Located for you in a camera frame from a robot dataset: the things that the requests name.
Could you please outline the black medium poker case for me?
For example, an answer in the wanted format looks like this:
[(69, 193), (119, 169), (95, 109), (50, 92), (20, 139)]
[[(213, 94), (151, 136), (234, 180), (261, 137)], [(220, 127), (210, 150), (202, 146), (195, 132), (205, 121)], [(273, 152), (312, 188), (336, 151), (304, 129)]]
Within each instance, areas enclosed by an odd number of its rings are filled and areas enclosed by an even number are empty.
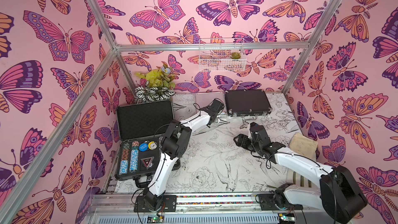
[(232, 90), (224, 96), (229, 116), (265, 116), (272, 112), (263, 90)]

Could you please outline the large black poker case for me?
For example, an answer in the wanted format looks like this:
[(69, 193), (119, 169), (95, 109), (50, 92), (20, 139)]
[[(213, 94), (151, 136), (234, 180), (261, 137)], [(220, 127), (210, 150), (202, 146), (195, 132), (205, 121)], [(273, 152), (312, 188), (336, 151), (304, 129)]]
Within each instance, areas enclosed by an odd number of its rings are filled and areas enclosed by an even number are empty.
[(160, 138), (174, 120), (170, 100), (117, 109), (120, 150), (115, 178), (139, 180), (155, 173), (160, 161)]

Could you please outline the small silver poker case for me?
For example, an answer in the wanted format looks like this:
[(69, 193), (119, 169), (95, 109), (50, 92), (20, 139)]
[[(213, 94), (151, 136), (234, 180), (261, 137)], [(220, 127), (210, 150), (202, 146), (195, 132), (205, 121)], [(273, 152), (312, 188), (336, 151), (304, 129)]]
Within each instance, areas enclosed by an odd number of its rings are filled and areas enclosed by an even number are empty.
[(224, 92), (202, 92), (195, 95), (195, 102), (199, 108), (206, 107), (210, 105), (214, 99), (218, 99), (224, 104), (224, 109), (222, 113), (226, 113), (226, 102), (224, 97)]

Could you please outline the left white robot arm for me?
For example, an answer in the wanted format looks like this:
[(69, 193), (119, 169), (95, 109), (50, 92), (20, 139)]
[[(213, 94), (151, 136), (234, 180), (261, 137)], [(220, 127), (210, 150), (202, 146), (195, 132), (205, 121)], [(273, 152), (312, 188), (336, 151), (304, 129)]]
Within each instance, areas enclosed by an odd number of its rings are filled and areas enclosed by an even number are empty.
[(183, 121), (172, 120), (160, 142), (160, 162), (150, 184), (144, 189), (144, 200), (151, 210), (158, 210), (163, 201), (166, 184), (172, 169), (179, 158), (186, 152), (191, 134), (204, 127), (210, 127), (224, 109), (224, 103), (215, 98)]

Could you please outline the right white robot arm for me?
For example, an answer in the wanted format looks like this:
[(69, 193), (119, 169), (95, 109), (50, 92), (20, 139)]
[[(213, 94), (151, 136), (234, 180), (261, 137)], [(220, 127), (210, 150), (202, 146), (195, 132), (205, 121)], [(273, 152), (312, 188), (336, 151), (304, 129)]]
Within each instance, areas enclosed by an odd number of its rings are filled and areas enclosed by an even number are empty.
[(279, 142), (272, 142), (264, 126), (250, 124), (250, 135), (239, 134), (234, 142), (267, 163), (278, 164), (304, 176), (313, 187), (285, 183), (270, 194), (259, 195), (261, 205), (279, 210), (308, 206), (325, 211), (335, 222), (349, 223), (368, 201), (351, 172), (331, 167), (292, 151)]

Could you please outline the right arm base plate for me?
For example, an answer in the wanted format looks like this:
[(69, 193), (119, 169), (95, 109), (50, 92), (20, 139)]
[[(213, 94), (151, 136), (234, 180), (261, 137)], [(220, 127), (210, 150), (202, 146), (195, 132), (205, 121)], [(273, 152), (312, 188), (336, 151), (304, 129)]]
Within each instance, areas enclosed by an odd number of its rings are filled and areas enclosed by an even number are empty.
[(256, 202), (260, 204), (262, 211), (292, 211), (303, 210), (300, 204), (291, 204), (287, 199), (274, 192), (256, 195)]

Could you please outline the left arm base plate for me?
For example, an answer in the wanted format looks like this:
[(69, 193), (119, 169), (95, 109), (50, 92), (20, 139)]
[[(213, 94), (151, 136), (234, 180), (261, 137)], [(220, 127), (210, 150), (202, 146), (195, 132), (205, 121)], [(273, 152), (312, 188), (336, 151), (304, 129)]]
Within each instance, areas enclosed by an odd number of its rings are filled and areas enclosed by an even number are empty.
[(155, 200), (146, 200), (144, 196), (138, 196), (135, 200), (134, 212), (175, 212), (177, 206), (176, 195), (166, 195)]

